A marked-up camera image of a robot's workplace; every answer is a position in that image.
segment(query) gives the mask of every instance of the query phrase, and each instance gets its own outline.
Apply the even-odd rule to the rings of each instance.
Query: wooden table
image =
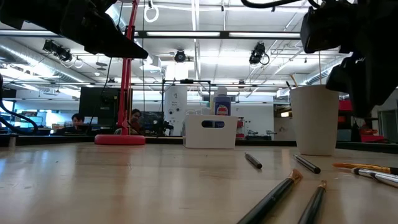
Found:
[[[262,162],[257,171],[244,158]],[[0,223],[236,223],[293,168],[304,179],[269,223],[296,223],[320,180],[328,181],[320,223],[397,223],[398,189],[335,169],[332,162],[398,167],[398,155],[336,150],[295,160],[294,147],[235,150],[181,145],[17,147],[0,152]]]

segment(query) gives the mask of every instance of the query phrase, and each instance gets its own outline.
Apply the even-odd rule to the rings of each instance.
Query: white cup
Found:
[[[325,85],[290,91],[293,127],[298,150],[312,156],[331,156],[336,147],[338,92]]]

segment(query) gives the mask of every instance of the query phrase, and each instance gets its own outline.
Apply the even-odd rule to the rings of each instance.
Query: person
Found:
[[[137,135],[140,134],[141,125],[139,124],[139,119],[141,118],[141,111],[139,109],[134,109],[131,112],[131,132],[130,134]]]
[[[82,125],[84,122],[85,122],[85,117],[83,115],[78,113],[74,114],[72,116],[73,126],[59,129],[55,134],[56,135],[64,135],[65,133],[84,134],[85,133],[84,130],[78,129],[79,125]]]

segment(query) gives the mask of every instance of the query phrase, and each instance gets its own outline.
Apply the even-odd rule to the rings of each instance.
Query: white plastic basket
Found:
[[[212,121],[213,126],[204,128],[202,122]],[[215,128],[217,121],[223,128]],[[188,148],[234,149],[238,117],[214,115],[186,115],[183,144]]]

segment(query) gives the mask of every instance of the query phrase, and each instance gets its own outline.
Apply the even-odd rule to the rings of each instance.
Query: red pole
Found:
[[[126,37],[130,40],[134,38],[134,23],[136,21],[137,8],[138,8],[139,0],[133,0],[132,9],[130,15],[129,26],[127,27]],[[125,108],[125,101],[127,97],[128,101],[130,96],[130,86],[131,86],[131,58],[123,59],[123,70],[122,70],[122,79],[121,79],[121,87],[120,87],[120,97],[119,97],[119,113],[118,113],[118,127],[122,129],[122,135],[128,135],[129,129],[127,128],[127,110],[130,108]]]

